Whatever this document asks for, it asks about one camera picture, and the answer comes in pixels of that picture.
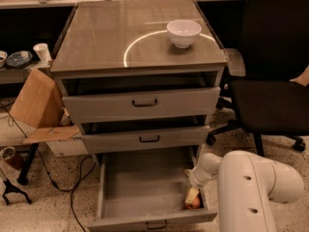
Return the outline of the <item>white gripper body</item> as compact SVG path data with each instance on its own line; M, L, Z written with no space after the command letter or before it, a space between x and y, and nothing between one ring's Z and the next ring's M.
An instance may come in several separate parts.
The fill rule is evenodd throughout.
M194 167L188 173L188 182L194 188L204 187L211 179L212 175L202 168Z

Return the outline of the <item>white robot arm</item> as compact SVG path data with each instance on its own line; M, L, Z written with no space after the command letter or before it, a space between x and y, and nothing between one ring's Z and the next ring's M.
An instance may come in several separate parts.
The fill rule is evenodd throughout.
M293 203L304 192L294 168L245 151L222 158L205 153L185 175L188 209L197 207L197 195L208 181L217 181L220 232L277 232L270 204Z

